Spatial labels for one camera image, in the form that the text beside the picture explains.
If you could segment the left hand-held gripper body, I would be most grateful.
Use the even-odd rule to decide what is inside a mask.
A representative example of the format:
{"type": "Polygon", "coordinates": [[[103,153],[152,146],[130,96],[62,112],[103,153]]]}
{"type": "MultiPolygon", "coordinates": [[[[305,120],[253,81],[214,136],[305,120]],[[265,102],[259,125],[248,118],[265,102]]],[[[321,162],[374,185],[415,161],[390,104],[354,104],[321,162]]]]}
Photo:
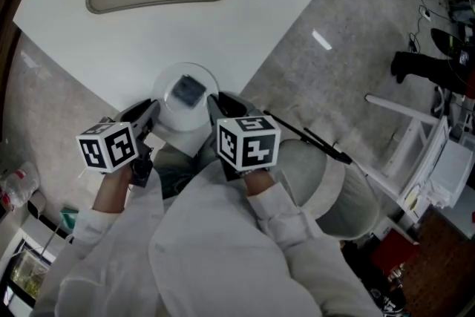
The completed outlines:
{"type": "Polygon", "coordinates": [[[153,167],[152,148],[145,144],[153,122],[150,117],[135,121],[104,118],[76,136],[85,167],[103,174],[114,173],[129,166],[132,186],[144,188],[153,167]]]}

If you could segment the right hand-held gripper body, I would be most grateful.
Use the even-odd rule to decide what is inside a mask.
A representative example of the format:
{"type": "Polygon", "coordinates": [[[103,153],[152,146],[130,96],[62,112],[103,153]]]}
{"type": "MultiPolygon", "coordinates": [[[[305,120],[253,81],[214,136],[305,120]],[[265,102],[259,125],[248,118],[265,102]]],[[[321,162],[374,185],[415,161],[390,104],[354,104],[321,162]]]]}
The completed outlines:
{"type": "Polygon", "coordinates": [[[228,181],[277,163],[281,129],[269,115],[218,119],[216,135],[217,155],[228,181]]]}

